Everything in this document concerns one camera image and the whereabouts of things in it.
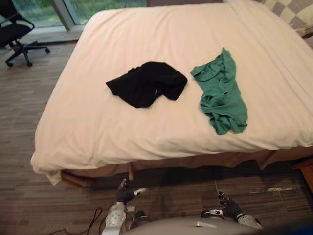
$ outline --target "white blanket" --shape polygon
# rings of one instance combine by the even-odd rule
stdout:
[[[248,109],[241,134],[217,135],[190,74],[222,48],[237,65]],[[188,83],[177,101],[136,109],[105,84],[147,61]],[[312,50],[280,18],[249,0],[101,11],[86,25],[42,114],[31,159],[53,184],[61,169],[134,160],[313,145]]]

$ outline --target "brown bed skirt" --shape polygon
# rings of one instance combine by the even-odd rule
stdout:
[[[200,166],[225,166],[235,167],[241,162],[255,160],[260,169],[276,161],[296,160],[313,154],[313,147],[295,147],[291,149],[262,150],[254,153],[228,152],[218,154],[204,154],[183,158],[168,158],[162,160],[138,160],[124,164],[112,164],[97,169],[62,171],[62,179],[76,186],[86,186],[86,178],[108,177],[119,173],[129,173],[133,179],[133,173],[139,170],[164,168],[164,167],[186,167],[197,168]]]

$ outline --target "window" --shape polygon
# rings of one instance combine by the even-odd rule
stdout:
[[[36,28],[62,26],[51,5],[51,0],[13,0],[16,9]]]
[[[69,3],[76,14],[77,19],[73,18],[75,24],[86,24],[98,11],[147,6],[145,0],[69,0]]]

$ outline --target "chair base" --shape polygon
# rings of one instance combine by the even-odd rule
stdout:
[[[39,46],[39,43],[37,41],[34,41],[29,44],[21,44],[19,41],[15,40],[16,44],[9,43],[10,47],[14,50],[14,54],[11,55],[5,62],[9,67],[13,66],[13,63],[10,62],[15,57],[17,57],[20,54],[24,54],[25,60],[27,62],[27,66],[32,66],[33,63],[31,63],[28,59],[28,51],[29,50],[38,50],[38,49],[45,49],[46,53],[50,53],[50,50],[47,47]]]

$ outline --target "black shirt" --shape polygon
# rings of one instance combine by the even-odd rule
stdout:
[[[147,62],[107,82],[117,95],[136,108],[149,107],[161,95],[177,100],[187,83],[180,72],[163,62]]]

